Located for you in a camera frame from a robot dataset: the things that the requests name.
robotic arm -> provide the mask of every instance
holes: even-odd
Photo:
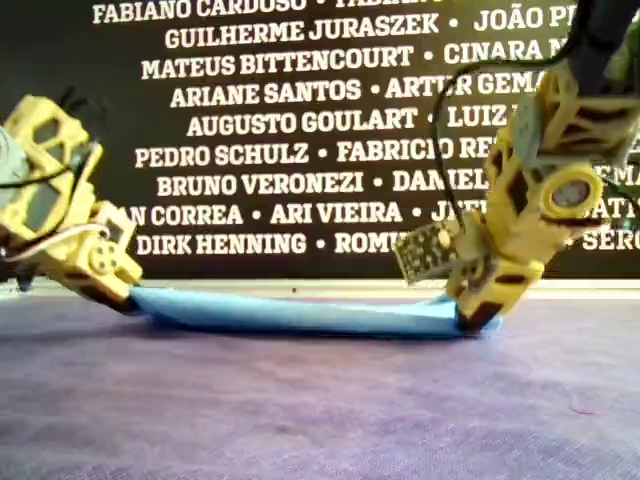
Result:
[[[126,312],[142,277],[126,253],[135,224],[96,199],[89,177],[103,149],[68,100],[28,95],[0,127],[0,246],[5,261]]]
[[[507,313],[558,251],[605,226],[592,211],[610,182],[594,167],[624,167],[636,138],[640,35],[629,26],[639,7],[638,0],[580,0],[561,57],[497,132],[484,164],[486,213],[463,214],[454,205],[458,218],[421,227],[396,245],[409,284],[448,275],[461,329],[478,331]]]

white wire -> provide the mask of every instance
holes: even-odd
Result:
[[[85,232],[98,232],[105,238],[109,237],[109,229],[104,225],[100,225],[98,223],[86,223],[84,225],[75,225],[59,233],[56,233],[55,235],[52,235],[51,237],[45,240],[42,240],[41,242],[36,243],[32,247],[27,248],[26,250],[18,253],[17,255],[5,256],[3,254],[2,260],[7,263],[21,262],[23,260],[33,257],[34,255],[40,252],[43,252],[50,246],[55,245],[56,243],[59,243],[70,237],[74,237],[76,235],[80,235],[81,233],[85,233]]]

blue foam strip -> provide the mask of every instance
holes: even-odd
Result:
[[[455,304],[436,300],[371,305],[279,300],[216,293],[135,287],[132,299],[141,313],[184,327],[206,330],[267,331],[291,334],[340,334],[456,338]],[[481,333],[502,325],[495,318]]]

black background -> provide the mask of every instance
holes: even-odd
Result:
[[[409,230],[426,223],[425,218],[414,219],[410,212],[415,206],[425,210],[435,208],[436,201],[441,200],[441,192],[394,194],[385,188],[374,188],[370,185],[374,176],[390,179],[395,169],[433,168],[431,161],[415,162],[354,162],[337,163],[334,161],[336,141],[366,140],[369,138],[415,138],[428,136],[427,115],[434,102],[432,97],[403,100],[385,100],[382,93],[373,95],[369,92],[371,84],[380,84],[384,92],[387,81],[392,76],[435,75],[452,73],[454,65],[446,65],[443,61],[443,47],[449,42],[495,41],[508,39],[541,40],[543,54],[548,55],[547,38],[560,38],[566,33],[566,27],[542,28],[537,30],[515,30],[501,32],[475,32],[472,24],[480,18],[479,11],[485,8],[505,8],[510,3],[504,0],[475,0],[425,2],[412,5],[395,5],[387,7],[343,8],[338,9],[334,0],[327,0],[324,5],[309,2],[304,12],[287,12],[282,14],[237,15],[203,20],[194,15],[185,21],[156,21],[129,24],[92,25],[92,4],[83,0],[10,0],[4,2],[0,15],[0,112],[8,114],[24,94],[44,95],[57,98],[69,84],[81,88],[83,94],[103,99],[110,112],[109,128],[101,134],[105,146],[105,155],[94,175],[94,182],[99,197],[111,200],[116,205],[151,206],[169,203],[236,203],[243,210],[245,225],[239,227],[194,227],[178,232],[170,229],[144,227],[139,233],[199,233],[199,232],[269,232],[269,231],[302,231],[309,239],[309,249],[305,255],[292,256],[193,256],[162,257],[141,256],[138,260],[145,269],[148,278],[398,278],[399,272],[392,254],[378,255],[339,255],[332,251],[332,233],[334,231],[387,231]],[[567,2],[536,1],[522,2],[524,7],[533,5],[547,8],[549,5],[561,5]],[[421,37],[380,37],[358,40],[331,41],[325,44],[302,42],[290,44],[267,44],[259,46],[233,46],[210,49],[193,49],[170,51],[164,46],[164,32],[168,28],[179,28],[195,25],[243,24],[257,22],[274,22],[305,19],[309,25],[314,18],[336,18],[351,16],[375,16],[380,14],[439,12],[443,17],[439,21],[441,32],[437,35]],[[455,16],[459,20],[456,29],[449,28],[447,21]],[[379,69],[338,72],[308,72],[282,75],[263,75],[254,78],[217,77],[210,79],[209,84],[286,82],[293,80],[323,80],[333,78],[358,78],[363,84],[362,99],[346,103],[320,104],[284,104],[284,105],[246,105],[238,107],[222,107],[210,109],[209,112],[198,109],[170,109],[169,104],[175,86],[193,86],[194,80],[151,80],[142,81],[142,60],[178,56],[240,54],[256,51],[288,51],[322,48],[347,48],[361,46],[413,45],[412,66],[404,69]],[[434,52],[434,59],[425,61],[422,52],[429,49]],[[458,97],[452,100],[459,104],[505,103],[517,102],[517,96],[501,95]],[[255,138],[255,137],[212,137],[189,139],[187,131],[189,119],[193,115],[260,112],[260,111],[295,111],[307,110],[344,110],[362,108],[365,111],[376,107],[415,106],[421,111],[420,120],[414,131],[401,132],[366,132],[337,133],[335,135],[294,134],[287,138]],[[456,138],[460,135],[493,136],[491,128],[459,128],[448,129],[443,136]],[[310,144],[311,157],[309,164],[302,168],[296,166],[280,167],[215,167],[197,169],[196,171],[135,169],[134,149],[145,146],[181,146],[216,143],[258,143],[305,141]],[[329,155],[325,159],[317,158],[313,152],[318,148],[328,147]],[[480,167],[482,159],[450,161],[453,167]],[[359,225],[344,226],[322,225],[315,223],[305,226],[269,226],[269,215],[263,220],[251,219],[251,209],[256,202],[264,202],[271,207],[275,203],[287,202],[321,202],[333,201],[330,198],[279,198],[275,196],[237,197],[220,200],[210,198],[182,199],[156,198],[155,178],[157,175],[188,175],[215,173],[251,173],[253,172],[292,172],[298,171],[332,171],[363,170],[368,180],[367,192],[363,196],[345,198],[337,201],[397,201],[403,208],[405,223],[402,225]],[[481,198],[483,192],[459,192],[460,198]],[[324,238],[327,248],[318,251],[315,239]],[[548,267],[547,277],[635,277],[640,270],[640,255],[636,251],[585,251],[579,245],[560,254]]]

purple tablecloth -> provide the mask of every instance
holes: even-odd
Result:
[[[640,301],[527,301],[487,340],[154,330],[0,303],[0,480],[640,479]]]

